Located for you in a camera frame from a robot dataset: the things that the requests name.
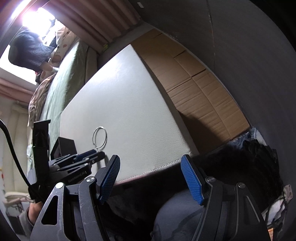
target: window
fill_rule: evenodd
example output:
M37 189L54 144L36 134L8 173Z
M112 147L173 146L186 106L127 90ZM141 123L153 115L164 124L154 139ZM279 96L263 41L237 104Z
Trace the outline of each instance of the window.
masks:
M55 17L46 11L43 8L39 8L36 12L27 12L23 16L23 26L26 26L31 31L38 33L41 37L44 37L44 43L47 46L50 44L52 40L52 31L50 30L50 27L52 27L53 23L55 21ZM12 73L13 75L16 75L17 77L20 77L28 82L31 82L33 84L36 84L35 82L35 72L30 69L22 68L16 65L13 65L8 60L8 52L9 52L10 46L8 45L5 49L3 55L0 58L0 68Z

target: gray wall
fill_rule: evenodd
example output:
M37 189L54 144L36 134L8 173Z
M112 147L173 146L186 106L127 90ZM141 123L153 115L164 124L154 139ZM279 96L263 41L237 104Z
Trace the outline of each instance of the gray wall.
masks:
M216 74L277 150L282 179L296 193L296 53L275 23L248 0L140 0L144 8L130 2ZM295 214L292 200L285 230Z

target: human hand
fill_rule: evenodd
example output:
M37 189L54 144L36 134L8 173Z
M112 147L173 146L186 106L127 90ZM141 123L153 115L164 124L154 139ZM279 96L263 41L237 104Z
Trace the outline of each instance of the human hand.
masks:
M30 203L29 211L28 211L28 218L32 224L36 223L36 220L38 218L38 215L41 212L41 209L43 207L43 203Z

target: screw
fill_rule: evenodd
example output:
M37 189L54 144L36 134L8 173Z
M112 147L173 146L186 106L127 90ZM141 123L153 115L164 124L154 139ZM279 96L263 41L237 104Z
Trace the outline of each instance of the screw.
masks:
M246 185L245 185L244 183L238 183L238 186L239 186L240 188L245 188L245 187L246 187Z
M62 188L63 186L64 186L63 183L57 183L57 184L56 184L56 188L57 188L57 189L60 189L60 188Z
M94 181L94 177L88 177L88 178L86 179L86 181L87 181L88 183L91 183L91 182Z
M212 176L209 176L209 177L207 177L207 181L208 181L209 183L213 183L213 182L216 181L216 178L214 178L214 177L212 177Z

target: white stitching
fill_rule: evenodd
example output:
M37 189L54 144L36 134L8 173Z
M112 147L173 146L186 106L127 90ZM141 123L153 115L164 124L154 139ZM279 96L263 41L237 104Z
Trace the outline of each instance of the white stitching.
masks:
M120 183L120 182L126 181L126 180L131 179L131 178L135 178L135 177L138 177L138 176L141 176L141 175L144 175L144 174L150 173L150 172L154 172L154 171L156 171L156 170L158 170L158 169L160 169L160 168L166 167L166 166L171 165L171 164L173 164L173 163L175 163L175 162L177 162L177 161L180 161L180 160L181 160L181 158L178 159L178 160L172 161L172 162L170 162L170 163L168 163L168 164L165 164L165 165L163 165L163 166L161 166L161 167L158 167L158 168L156 168L156 169L153 169L153 170L151 170L151 171L144 172L144 173L142 173L142 174L139 174L139 175L136 175L136 176L133 176L133 177L129 177L129 178L123 179L123 180L121 180L121 181L119 181L119 182L117 182L117 183Z

